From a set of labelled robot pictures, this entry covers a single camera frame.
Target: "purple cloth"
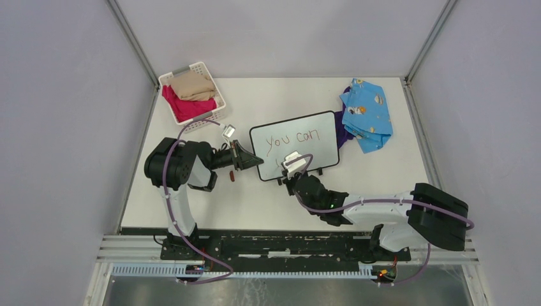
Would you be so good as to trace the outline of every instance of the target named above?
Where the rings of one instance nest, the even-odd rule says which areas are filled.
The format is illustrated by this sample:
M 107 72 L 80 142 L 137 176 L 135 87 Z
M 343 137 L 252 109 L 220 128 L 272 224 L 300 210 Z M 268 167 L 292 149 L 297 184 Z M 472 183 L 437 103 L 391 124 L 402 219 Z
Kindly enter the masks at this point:
M 344 90 L 344 93 L 349 92 L 351 89 L 350 86 Z M 344 143 L 346 143 L 348 140 L 352 140 L 355 138 L 352 134 L 346 131 L 344 124 L 342 124 L 342 117 L 344 116 L 344 112 L 346 111 L 346 105 L 342 103 L 342 111 L 334 112 L 334 127 L 336 129 L 336 144 L 338 145 L 338 148 L 340 149 Z

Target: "plastic basket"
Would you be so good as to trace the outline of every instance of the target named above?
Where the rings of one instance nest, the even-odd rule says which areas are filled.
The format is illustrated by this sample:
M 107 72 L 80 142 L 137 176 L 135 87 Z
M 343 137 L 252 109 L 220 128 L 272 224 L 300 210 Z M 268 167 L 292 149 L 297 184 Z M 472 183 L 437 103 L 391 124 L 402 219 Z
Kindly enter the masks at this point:
M 189 70 L 194 71 L 195 73 L 199 73 L 200 75 L 208 75 L 211 78 L 211 81 L 213 82 L 216 88 L 216 94 L 214 96 L 214 100 L 216 101 L 216 108 L 211 110 L 210 112 L 203 113 L 195 118 L 179 122 L 177 119 L 177 116 L 175 116 L 175 113 L 173 113 L 173 109 L 171 108 L 171 105 L 169 105 L 169 103 L 167 103 L 167 101 L 164 100 L 164 102 L 167 103 L 167 106 L 169 107 L 169 110 L 171 111 L 171 115 L 173 116 L 173 119 L 175 120 L 175 122 L 180 126 L 185 126 L 186 124 L 189 124 L 190 122 L 193 122 L 194 120 L 199 120 L 199 119 L 219 120 L 219 119 L 225 118 L 226 117 L 225 100 L 223 99 L 223 96 L 221 95 L 218 89 L 218 86 L 216 86 L 216 82 L 212 78 L 212 75 L 207 69 L 207 66 L 203 62 L 196 62 L 195 64 L 191 64 L 188 67 L 177 69 L 173 72 L 169 72 L 160 76 L 158 78 L 160 88 L 163 88 L 164 85 L 169 85 L 169 81 L 172 78 L 184 72 L 187 72 Z M 204 121 L 196 122 L 190 125 L 188 128 L 186 128 L 185 133 L 201 128 L 207 124 L 209 123 L 204 122 Z

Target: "whiteboard black frame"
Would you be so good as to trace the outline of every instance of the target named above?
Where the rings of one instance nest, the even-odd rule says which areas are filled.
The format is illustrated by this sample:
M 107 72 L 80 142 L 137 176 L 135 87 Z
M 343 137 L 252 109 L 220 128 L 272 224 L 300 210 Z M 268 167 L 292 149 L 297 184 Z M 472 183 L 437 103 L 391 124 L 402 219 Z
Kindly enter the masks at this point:
M 254 152 L 255 154 L 255 148 L 254 148 L 254 145 L 253 145 L 253 140 L 252 140 L 252 130 L 253 129 L 257 129 L 257 128 L 262 128 L 262 127 L 265 127 L 265 126 L 272 126 L 272 125 L 275 125 L 275 124 L 279 124 L 279 123 L 284 123 L 284 122 L 288 122 L 288 121 L 292 121 L 292 120 L 297 120 L 297 119 L 303 119 L 303 118 L 307 118 L 307 117 L 312 117 L 312 116 L 317 116 L 317 115 L 321 115 L 323 113 L 332 113 L 333 116 L 334 116 L 334 111 L 332 110 L 326 110 L 324 112 L 319 112 L 319 113 L 311 113 L 310 115 L 305 115 L 305 116 L 300 116 L 300 117 L 295 117 L 295 118 L 291 118 L 291 119 L 286 119 L 286 120 L 282 120 L 282 121 L 276 121 L 276 122 L 271 122 L 271 123 L 267 123 L 267 124 L 262 124 L 260 126 L 254 126 L 250 129 L 250 131 L 248 132 L 248 134 L 250 135 L 250 143 L 252 144 L 252 152 Z M 334 128 L 334 136 L 336 136 L 336 126 Z M 340 151 L 338 150 L 338 139 L 336 138 L 336 155 L 338 156 L 338 161 L 336 162 L 336 164 L 330 164 L 328 166 L 324 166 L 324 167 L 318 167 L 316 169 L 312 169 L 312 170 L 308 170 L 307 172 L 310 172 L 310 171 L 316 171 L 317 169 L 324 169 L 324 168 L 328 168 L 328 167 L 332 167 L 332 166 L 336 166 L 337 164 L 340 163 Z M 261 172 L 259 171 L 259 166 L 257 166 L 257 175 L 259 176 L 259 179 L 263 182 L 268 182 L 270 180 L 276 180 L 276 179 L 280 179 L 281 177 L 275 177 L 275 178 L 269 178 L 268 180 L 264 180 L 261 178 Z

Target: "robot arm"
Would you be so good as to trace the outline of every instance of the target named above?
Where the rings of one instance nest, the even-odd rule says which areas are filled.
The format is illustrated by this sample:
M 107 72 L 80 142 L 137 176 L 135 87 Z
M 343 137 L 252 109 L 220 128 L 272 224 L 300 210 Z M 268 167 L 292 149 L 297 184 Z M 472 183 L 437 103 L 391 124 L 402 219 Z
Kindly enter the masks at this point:
M 450 251 L 463 251 L 467 227 L 456 217 L 465 219 L 468 205 L 425 183 L 418 183 L 411 192 L 378 196 L 377 200 L 358 194 L 341 193 L 325 188 L 318 178 L 305 171 L 306 162 L 294 152 L 285 158 L 283 183 L 289 195 L 295 195 L 310 214 L 333 226 L 363 224 L 374 227 L 379 245 L 392 252 L 405 247 L 424 245 L 427 242 Z M 429 203 L 434 209 L 425 209 L 411 202 Z
M 166 209 L 169 208 L 162 188 L 163 166 L 167 153 L 176 141 L 175 138 L 164 138 L 147 158 L 144 168 L 145 176 L 158 187 Z M 166 180 L 171 203 L 170 214 L 177 219 L 177 225 L 184 236 L 190 237 L 196 228 L 189 209 L 186 186 L 211 192 L 217 178 L 213 170 L 231 165 L 236 170 L 245 170 L 262 163 L 262 159 L 244 150 L 237 140 L 231 141 L 228 149 L 219 151 L 215 151 L 207 142 L 186 142 L 176 147 L 168 162 Z M 173 235 L 180 236 L 171 220 L 168 230 Z

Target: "white table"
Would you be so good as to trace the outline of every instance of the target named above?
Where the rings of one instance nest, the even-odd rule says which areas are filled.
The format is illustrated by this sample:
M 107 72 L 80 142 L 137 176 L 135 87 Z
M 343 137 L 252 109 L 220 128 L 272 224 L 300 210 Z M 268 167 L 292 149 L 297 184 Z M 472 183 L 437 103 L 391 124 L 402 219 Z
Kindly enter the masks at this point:
M 415 183 L 427 182 L 427 175 L 413 130 L 413 124 L 398 78 L 365 78 L 380 85 L 389 104 L 394 134 L 379 151 L 363 154 L 355 140 L 339 150 L 340 163 L 323 170 L 320 180 L 327 189 L 348 193 L 391 194 L 413 190 Z M 216 79 L 229 108 L 222 123 L 237 130 L 233 138 L 250 151 L 249 129 L 261 124 L 300 117 L 326 110 L 340 110 L 338 95 L 351 78 L 222 78 Z M 144 175 L 147 156 L 166 136 L 176 138 L 176 125 L 167 102 L 158 100 L 142 148 L 135 178 L 122 219 L 123 228 L 166 228 L 164 204 L 150 179 Z M 213 147 L 223 143 L 221 130 L 209 125 L 187 133 L 185 140 L 207 141 Z M 330 226 L 310 215 L 276 181 L 262 182 L 256 168 L 235 171 L 219 169 L 211 193 L 188 189 L 191 212 L 199 228 L 237 230 L 370 231 L 357 226 Z

